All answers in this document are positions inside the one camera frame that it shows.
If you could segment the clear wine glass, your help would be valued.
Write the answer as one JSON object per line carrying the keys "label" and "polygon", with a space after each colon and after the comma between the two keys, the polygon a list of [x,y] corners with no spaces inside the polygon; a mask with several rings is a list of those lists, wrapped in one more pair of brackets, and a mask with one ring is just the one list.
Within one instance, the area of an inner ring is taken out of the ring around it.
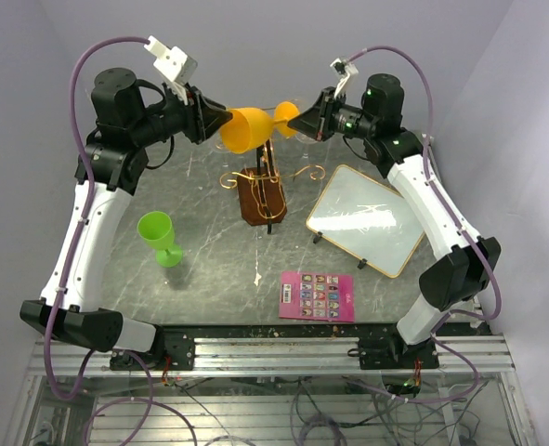
{"label": "clear wine glass", "polygon": [[310,103],[301,97],[290,98],[290,101],[296,106],[300,113],[305,112],[310,107]]}
{"label": "clear wine glass", "polygon": [[216,135],[214,138],[213,138],[213,149],[216,151],[216,152],[227,152],[228,149],[227,147],[225,146],[221,136],[219,135]]}
{"label": "clear wine glass", "polygon": [[295,137],[300,143],[302,147],[302,158],[307,160],[309,158],[309,147],[316,143],[316,141],[312,138],[306,137],[304,135],[297,135]]}

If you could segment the orange plastic goblet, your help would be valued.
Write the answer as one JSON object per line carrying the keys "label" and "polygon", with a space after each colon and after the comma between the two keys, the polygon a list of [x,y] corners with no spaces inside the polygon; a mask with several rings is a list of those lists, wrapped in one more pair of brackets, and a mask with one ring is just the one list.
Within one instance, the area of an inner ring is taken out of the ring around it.
{"label": "orange plastic goblet", "polygon": [[273,115],[256,107],[229,109],[231,119],[219,129],[225,148],[241,154],[264,145],[278,132],[284,138],[292,138],[297,131],[288,126],[300,114],[291,101],[281,102]]}

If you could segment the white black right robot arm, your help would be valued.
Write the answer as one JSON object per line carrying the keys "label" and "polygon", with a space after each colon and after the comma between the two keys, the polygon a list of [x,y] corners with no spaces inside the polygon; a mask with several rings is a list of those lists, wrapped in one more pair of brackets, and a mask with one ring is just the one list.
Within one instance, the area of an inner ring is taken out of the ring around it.
{"label": "white black right robot arm", "polygon": [[428,149],[402,126],[404,90],[397,77],[371,75],[358,107],[346,104],[333,87],[288,122],[289,128],[325,141],[334,135],[358,139],[365,158],[387,179],[414,212],[436,259],[419,279],[420,295],[397,323],[399,337],[386,345],[387,359],[399,368],[419,356],[423,343],[459,305],[496,284],[499,242],[471,226],[433,172]]}

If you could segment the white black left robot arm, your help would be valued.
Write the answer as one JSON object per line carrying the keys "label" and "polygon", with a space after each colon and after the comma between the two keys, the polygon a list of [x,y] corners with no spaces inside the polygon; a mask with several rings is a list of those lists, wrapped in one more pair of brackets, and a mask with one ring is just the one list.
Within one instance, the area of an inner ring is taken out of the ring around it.
{"label": "white black left robot arm", "polygon": [[150,83],[125,68],[97,75],[91,93],[96,129],[78,161],[75,200],[59,259],[39,298],[26,300],[20,318],[42,335],[65,344],[107,352],[133,350],[146,369],[165,360],[157,327],[100,305],[101,282],[111,243],[149,162],[147,147],[183,134],[200,144],[231,120],[225,106],[184,85],[182,96],[159,89],[147,106]]}

